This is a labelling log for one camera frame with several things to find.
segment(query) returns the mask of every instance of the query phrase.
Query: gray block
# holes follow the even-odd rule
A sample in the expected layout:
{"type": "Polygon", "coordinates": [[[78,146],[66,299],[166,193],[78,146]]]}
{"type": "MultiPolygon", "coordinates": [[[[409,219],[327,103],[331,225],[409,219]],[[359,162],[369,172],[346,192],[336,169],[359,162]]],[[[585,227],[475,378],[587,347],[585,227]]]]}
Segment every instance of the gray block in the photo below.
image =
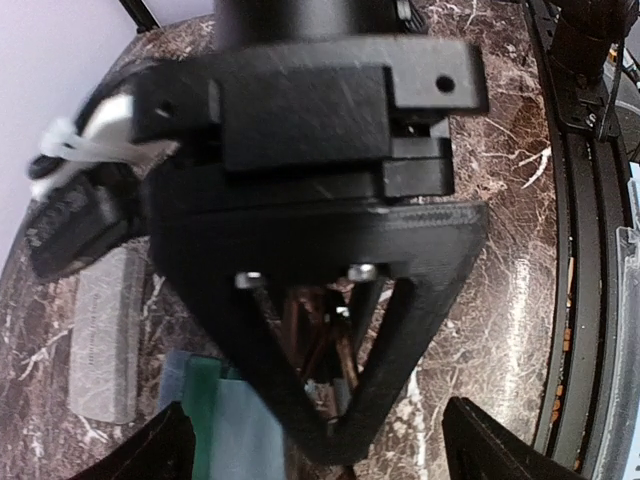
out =
{"type": "Polygon", "coordinates": [[[127,423],[136,415],[145,260],[120,247],[80,274],[71,340],[69,408],[127,423]]]}

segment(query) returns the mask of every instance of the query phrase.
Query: white wall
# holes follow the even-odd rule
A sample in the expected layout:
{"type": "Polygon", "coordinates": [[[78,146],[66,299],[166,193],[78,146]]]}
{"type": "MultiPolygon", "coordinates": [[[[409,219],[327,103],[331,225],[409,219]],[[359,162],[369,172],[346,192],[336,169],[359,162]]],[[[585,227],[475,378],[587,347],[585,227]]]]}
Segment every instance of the white wall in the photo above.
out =
{"type": "MultiPolygon", "coordinates": [[[[161,24],[211,0],[148,0],[161,24]]],[[[0,271],[29,201],[25,165],[42,131],[72,116],[135,35],[118,0],[0,2],[0,271]]]]}

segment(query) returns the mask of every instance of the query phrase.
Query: marble countertop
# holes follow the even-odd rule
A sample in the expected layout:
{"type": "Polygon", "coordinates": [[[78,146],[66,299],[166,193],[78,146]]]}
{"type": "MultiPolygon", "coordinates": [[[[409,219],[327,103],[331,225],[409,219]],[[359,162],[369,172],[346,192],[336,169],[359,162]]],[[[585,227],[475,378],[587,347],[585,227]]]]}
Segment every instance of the marble countertop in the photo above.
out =
{"type": "MultiPolygon", "coordinates": [[[[553,162],[535,61],[520,6],[419,0],[431,33],[483,49],[491,114],[452,119],[456,197],[491,208],[489,241],[449,318],[418,364],[359,478],[447,479],[440,422],[452,395],[471,398],[525,441],[538,420],[556,275],[553,162]]],[[[142,36],[114,68],[145,57],[209,51],[215,23],[201,17],[142,36]]],[[[65,479],[108,454],[154,414],[162,364],[179,348],[217,355],[147,261],[134,422],[113,426],[67,407],[77,279],[35,282],[17,239],[0,279],[0,477],[65,479]]],[[[333,479],[295,462],[290,479],[333,479]]]]}

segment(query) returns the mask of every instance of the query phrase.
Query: brown marble surface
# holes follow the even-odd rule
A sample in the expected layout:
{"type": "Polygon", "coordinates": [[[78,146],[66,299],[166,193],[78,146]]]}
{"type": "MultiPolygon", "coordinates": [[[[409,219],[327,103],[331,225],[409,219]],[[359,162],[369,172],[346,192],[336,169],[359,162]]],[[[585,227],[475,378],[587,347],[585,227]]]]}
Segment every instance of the brown marble surface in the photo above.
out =
{"type": "MultiPolygon", "coordinates": [[[[555,290],[555,194],[544,107],[520,7],[420,0],[432,33],[482,46],[492,112],[452,120],[458,198],[491,206],[487,246],[428,353],[372,446],[359,478],[446,479],[440,421],[452,395],[470,397],[521,438],[533,437],[546,376],[555,290]]],[[[116,65],[211,48],[214,22],[138,37],[116,65]]],[[[146,259],[146,245],[135,245],[146,259]]],[[[64,479],[128,438],[154,413],[173,348],[218,353],[164,280],[144,285],[138,415],[113,426],[67,408],[75,278],[38,285],[20,239],[0,280],[0,478],[64,479]]],[[[333,479],[305,468],[291,479],[333,479]]]]}

